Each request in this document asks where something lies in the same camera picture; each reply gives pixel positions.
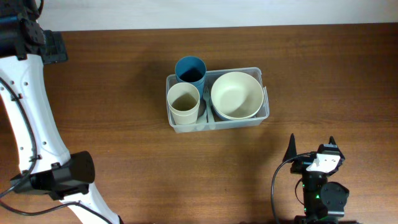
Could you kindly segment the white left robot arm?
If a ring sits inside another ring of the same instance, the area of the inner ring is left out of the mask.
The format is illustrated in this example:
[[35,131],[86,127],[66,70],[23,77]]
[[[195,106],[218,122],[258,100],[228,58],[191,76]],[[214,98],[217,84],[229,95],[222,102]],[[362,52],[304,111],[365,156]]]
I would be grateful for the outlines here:
[[66,62],[62,35],[38,23],[43,2],[1,2],[1,98],[19,153],[19,174],[10,191],[48,195],[82,223],[121,223],[95,185],[89,152],[70,153],[50,109],[44,66]]

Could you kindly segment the cream cup front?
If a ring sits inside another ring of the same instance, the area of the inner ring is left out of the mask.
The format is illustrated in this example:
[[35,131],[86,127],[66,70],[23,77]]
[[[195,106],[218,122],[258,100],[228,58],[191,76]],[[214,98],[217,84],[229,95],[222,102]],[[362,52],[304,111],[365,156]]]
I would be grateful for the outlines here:
[[171,111],[171,114],[176,125],[195,124],[198,117],[198,110],[189,112],[189,114]]

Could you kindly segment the white plastic fork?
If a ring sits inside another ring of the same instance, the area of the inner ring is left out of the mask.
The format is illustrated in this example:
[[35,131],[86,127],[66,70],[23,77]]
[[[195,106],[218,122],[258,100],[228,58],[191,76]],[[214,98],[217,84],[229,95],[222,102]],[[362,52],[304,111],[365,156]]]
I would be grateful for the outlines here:
[[214,120],[213,113],[212,113],[212,110],[211,110],[210,91],[208,90],[207,87],[204,87],[203,99],[206,102],[206,111],[207,111],[207,118],[208,118],[209,128],[214,130],[215,129],[215,120]]

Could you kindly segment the white plastic knife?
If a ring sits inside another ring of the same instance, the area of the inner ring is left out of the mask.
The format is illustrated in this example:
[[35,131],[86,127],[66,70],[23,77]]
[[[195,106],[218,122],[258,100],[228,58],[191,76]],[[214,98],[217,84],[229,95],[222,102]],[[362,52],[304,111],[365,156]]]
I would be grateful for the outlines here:
[[204,110],[203,114],[197,119],[197,131],[201,131],[205,128],[205,124],[207,123],[207,109]]

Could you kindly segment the blue cup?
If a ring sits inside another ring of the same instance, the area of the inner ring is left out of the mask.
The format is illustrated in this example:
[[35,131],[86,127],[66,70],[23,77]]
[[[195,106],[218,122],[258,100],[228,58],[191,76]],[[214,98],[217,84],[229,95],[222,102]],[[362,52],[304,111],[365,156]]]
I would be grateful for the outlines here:
[[188,82],[199,85],[205,81],[206,65],[198,57],[186,56],[181,58],[175,65],[175,75],[179,82]]
[[203,81],[203,82],[199,83],[198,85],[196,85],[196,88],[197,88],[197,90],[198,90],[198,92],[200,94],[200,98],[202,98],[203,97],[203,91],[204,91],[204,88],[205,88],[205,81]]

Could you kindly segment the cream bowl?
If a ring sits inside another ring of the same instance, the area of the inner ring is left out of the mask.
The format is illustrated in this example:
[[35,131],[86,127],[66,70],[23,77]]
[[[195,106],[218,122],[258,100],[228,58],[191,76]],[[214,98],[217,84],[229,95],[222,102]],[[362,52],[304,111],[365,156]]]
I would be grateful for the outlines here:
[[218,111],[223,116],[228,117],[229,119],[231,119],[231,121],[232,120],[255,118],[257,113],[260,112],[261,109],[262,109],[262,106],[259,106],[257,108],[257,107],[244,107],[243,105],[241,105],[240,107],[236,108],[235,110],[224,114],[224,113],[220,112],[215,106],[213,106],[214,112]]
[[211,87],[211,102],[226,114],[243,105],[259,107],[263,88],[252,76],[243,72],[229,72],[219,77]]

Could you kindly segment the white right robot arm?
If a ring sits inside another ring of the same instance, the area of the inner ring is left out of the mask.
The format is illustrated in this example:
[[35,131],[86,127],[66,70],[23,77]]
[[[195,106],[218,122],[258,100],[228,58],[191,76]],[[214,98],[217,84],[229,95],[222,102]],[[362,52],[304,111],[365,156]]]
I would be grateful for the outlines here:
[[289,139],[283,162],[291,163],[290,172],[301,176],[304,216],[297,215],[295,223],[338,223],[345,215],[349,190],[328,178],[338,171],[345,156],[333,137],[306,156],[297,154],[295,137]]

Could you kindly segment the clear plastic storage container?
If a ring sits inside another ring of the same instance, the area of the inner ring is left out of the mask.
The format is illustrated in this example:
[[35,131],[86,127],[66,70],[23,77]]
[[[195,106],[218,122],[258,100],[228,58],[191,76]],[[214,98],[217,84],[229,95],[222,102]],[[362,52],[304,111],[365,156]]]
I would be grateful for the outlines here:
[[262,72],[257,67],[248,68],[234,68],[226,70],[212,70],[206,73],[205,87],[211,88],[214,82],[228,72],[243,72],[252,76],[263,88],[263,101],[259,111],[252,117],[239,120],[222,120],[220,116],[215,113],[215,109],[211,107],[213,117],[216,119],[214,122],[208,122],[208,117],[206,113],[199,112],[200,116],[206,117],[206,123],[200,124],[176,124],[174,118],[172,117],[172,112],[170,106],[167,105],[167,114],[169,119],[169,124],[173,127],[176,133],[192,133],[197,131],[208,131],[216,129],[232,129],[232,128],[242,128],[247,126],[258,126],[260,125],[268,116],[270,115],[269,109],[269,99],[267,95],[267,89],[262,85]]

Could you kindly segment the cream cup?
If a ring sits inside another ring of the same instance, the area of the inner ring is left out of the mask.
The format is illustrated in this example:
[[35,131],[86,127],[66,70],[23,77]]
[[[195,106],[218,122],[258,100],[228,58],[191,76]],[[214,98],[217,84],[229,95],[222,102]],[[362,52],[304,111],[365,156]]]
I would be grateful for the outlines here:
[[198,110],[189,112],[189,114],[171,111],[171,114],[176,125],[195,124],[198,117]]
[[177,83],[168,90],[167,103],[171,111],[185,116],[198,110],[200,92],[190,83]]

